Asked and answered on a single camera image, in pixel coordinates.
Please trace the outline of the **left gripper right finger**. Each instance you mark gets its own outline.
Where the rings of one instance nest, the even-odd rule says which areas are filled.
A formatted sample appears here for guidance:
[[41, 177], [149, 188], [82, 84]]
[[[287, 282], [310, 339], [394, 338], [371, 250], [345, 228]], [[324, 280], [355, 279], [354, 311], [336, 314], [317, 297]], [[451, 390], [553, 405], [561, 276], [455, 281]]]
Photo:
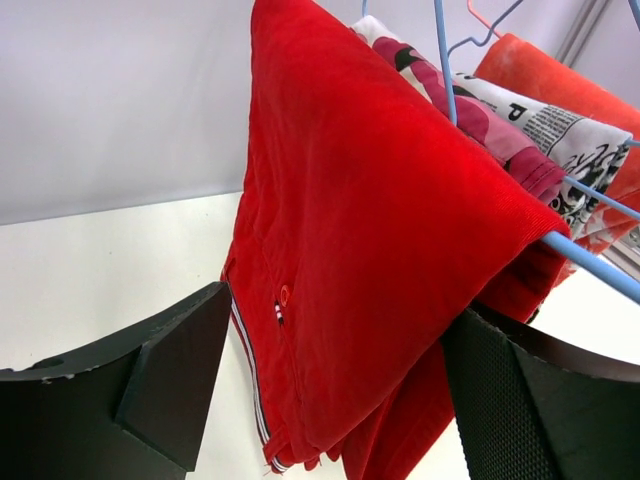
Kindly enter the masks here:
[[442, 346], [471, 478], [638, 478], [638, 365], [482, 305]]

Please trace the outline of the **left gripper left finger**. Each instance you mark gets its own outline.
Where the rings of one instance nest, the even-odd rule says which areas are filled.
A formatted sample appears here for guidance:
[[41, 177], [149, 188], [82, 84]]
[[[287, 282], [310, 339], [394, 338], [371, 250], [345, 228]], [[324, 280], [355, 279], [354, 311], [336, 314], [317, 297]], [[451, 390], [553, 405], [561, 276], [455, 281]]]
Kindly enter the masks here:
[[231, 310], [214, 282], [167, 309], [1, 373], [5, 479], [183, 479], [196, 468]]

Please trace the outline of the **red trousers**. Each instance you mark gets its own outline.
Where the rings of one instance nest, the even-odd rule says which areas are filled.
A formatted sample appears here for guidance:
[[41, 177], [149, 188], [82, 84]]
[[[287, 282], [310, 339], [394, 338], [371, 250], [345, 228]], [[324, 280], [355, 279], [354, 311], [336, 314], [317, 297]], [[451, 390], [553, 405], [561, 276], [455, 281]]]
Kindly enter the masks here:
[[524, 322], [566, 223], [312, 1], [251, 16], [248, 164], [222, 277], [277, 473], [403, 479], [453, 418], [440, 337]]

